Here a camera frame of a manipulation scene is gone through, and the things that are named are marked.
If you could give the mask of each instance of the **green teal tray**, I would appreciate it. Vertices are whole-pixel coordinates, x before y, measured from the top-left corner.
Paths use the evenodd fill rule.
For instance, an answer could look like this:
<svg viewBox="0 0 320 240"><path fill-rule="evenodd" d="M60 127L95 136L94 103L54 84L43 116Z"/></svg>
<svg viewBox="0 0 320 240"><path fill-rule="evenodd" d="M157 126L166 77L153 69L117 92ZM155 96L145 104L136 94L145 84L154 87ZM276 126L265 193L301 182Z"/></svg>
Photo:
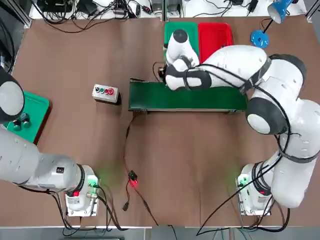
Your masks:
<svg viewBox="0 0 320 240"><path fill-rule="evenodd" d="M14 124L9 122L7 130L33 143L36 140L49 106L50 102L48 99L25 91L23 112L30 116L30 127L24 128L21 126L20 131L15 131Z"/></svg>
<svg viewBox="0 0 320 240"><path fill-rule="evenodd" d="M233 87L172 91L160 82L130 82L129 111L242 112L247 96Z"/></svg>
<svg viewBox="0 0 320 240"><path fill-rule="evenodd" d="M189 35L191 47L199 56L199 40L198 40L198 24L195 22L166 22L164 26L164 43L167 44L170 40L172 33L182 29Z"/></svg>

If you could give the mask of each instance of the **table surface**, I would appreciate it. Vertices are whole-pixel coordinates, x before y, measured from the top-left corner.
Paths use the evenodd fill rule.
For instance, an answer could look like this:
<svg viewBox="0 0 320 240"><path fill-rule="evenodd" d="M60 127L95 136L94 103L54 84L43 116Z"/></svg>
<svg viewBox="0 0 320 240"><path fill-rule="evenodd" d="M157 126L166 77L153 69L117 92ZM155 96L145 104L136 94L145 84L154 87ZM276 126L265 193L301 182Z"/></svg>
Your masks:
<svg viewBox="0 0 320 240"><path fill-rule="evenodd" d="M113 0L95 0L98 11L103 9L102 6L108 6ZM136 0L139 4L149 7L149 0ZM268 6L274 0L260 0L254 10L254 12L250 13L249 17L261 17L261 16L269 16L268 14ZM136 12L137 4L134 1L128 1L129 6L132 8L132 11ZM226 8L229 4L228 1L224 2L223 0L181 0L183 5L183 11L181 11L181 16L186 18L192 18L195 15L201 14L199 17L220 17L223 14L223 10L221 8ZM250 3L251 0L243 0L243 6L246 6ZM228 10L223 16L224 17L246 17L248 14L248 7L243 7L239 5L233 5L230 10ZM300 14L305 14L307 12L304 0L299 0L297 4L291 4L288 9L291 16L297 16ZM70 13L66 14L66 18L69 18L73 10ZM154 11L152 14L147 14L144 11L141 11L140 18L156 18L161 17L161 11ZM32 19L42 19L41 14L36 10L34 6L31 6L29 16ZM177 11L172 11L167 14L168 18L177 18L179 17L179 13ZM101 19L113 19L115 14L112 10L106 12L101 16ZM88 16L86 14L77 14L78 19L86 19Z"/></svg>
<svg viewBox="0 0 320 240"><path fill-rule="evenodd" d="M249 45L250 33L263 17L177 19L226 22L235 44ZM72 23L63 25L75 30ZM266 52L292 54L307 67L300 96L320 103L320 46L313 26L304 16L290 16L268 30ZM128 112L129 78L155 81L152 66L163 60L164 23L158 19L111 20L78 34L54 30L42 20L26 30L13 76L25 91L48 98L52 110L37 144L44 153L64 154L90 165L109 186L122 226L153 226L141 199L131 195L127 212L127 175L123 154ZM95 102L94 84L117 87L122 105ZM245 114L212 112L152 112L134 121L127 139L126 162L139 179L138 189L159 224L200 226L210 212L235 191L235 178L247 163L269 158L277 149L272 136L258 134ZM290 226L319 226L318 183L320 164L314 169L305 198L291 211ZM54 200L41 193L0 181L0 226L62 226ZM105 208L83 226L105 226ZM252 217L245 217L250 225ZM71 219L79 224L78 218ZM263 225L282 224L278 209ZM236 198L223 206L208 226L241 225Z"/></svg>

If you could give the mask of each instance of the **red led light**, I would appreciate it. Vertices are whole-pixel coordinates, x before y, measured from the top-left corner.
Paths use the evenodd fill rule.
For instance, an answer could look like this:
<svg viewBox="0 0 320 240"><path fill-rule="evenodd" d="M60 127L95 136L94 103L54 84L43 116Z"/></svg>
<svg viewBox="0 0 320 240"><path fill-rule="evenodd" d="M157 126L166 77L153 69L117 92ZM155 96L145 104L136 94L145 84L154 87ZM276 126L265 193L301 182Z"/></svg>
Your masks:
<svg viewBox="0 0 320 240"><path fill-rule="evenodd" d="M133 188L135 188L137 185L138 185L138 181L137 180L131 180L130 179L130 184L131 184L131 186L133 187Z"/></svg>

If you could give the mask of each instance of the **blue lamp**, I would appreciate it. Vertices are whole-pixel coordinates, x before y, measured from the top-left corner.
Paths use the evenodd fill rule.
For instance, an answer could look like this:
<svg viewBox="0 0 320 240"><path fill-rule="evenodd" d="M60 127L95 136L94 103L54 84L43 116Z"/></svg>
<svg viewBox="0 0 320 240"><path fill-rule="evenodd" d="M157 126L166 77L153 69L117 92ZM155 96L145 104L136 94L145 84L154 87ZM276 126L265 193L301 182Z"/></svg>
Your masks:
<svg viewBox="0 0 320 240"><path fill-rule="evenodd" d="M293 0L274 0L274 2L268 6L268 13L271 17L271 21L263 31L259 29L254 30L251 33L250 40L253 45L263 49L269 45L269 36L266 34L267 29L273 21L277 24L281 24L285 20L287 8L292 2Z"/></svg>

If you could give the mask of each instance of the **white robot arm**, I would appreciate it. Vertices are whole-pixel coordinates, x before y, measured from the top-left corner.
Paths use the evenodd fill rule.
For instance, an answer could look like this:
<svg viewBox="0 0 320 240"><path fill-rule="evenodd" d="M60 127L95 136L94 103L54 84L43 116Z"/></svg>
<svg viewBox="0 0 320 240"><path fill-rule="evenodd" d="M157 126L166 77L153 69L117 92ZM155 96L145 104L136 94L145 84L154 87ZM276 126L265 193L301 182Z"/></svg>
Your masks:
<svg viewBox="0 0 320 240"><path fill-rule="evenodd" d="M24 108L18 82L0 67L0 124L17 119ZM74 216L90 216L98 179L91 167L64 155L40 153L33 143L0 127L0 180L16 185L65 192Z"/></svg>
<svg viewBox="0 0 320 240"><path fill-rule="evenodd" d="M278 150L269 160L243 168L238 177L241 186L281 158L275 167L241 190L245 214L262 215L271 196L282 206L297 208L320 150L320 106L298 98L306 75L303 62L292 55L268 57L261 48L232 45L198 64L188 35L181 31L172 34L166 52L162 78L171 90L228 86L245 93L254 87L245 113L248 124L258 133L277 135L282 150L289 137L285 153Z"/></svg>

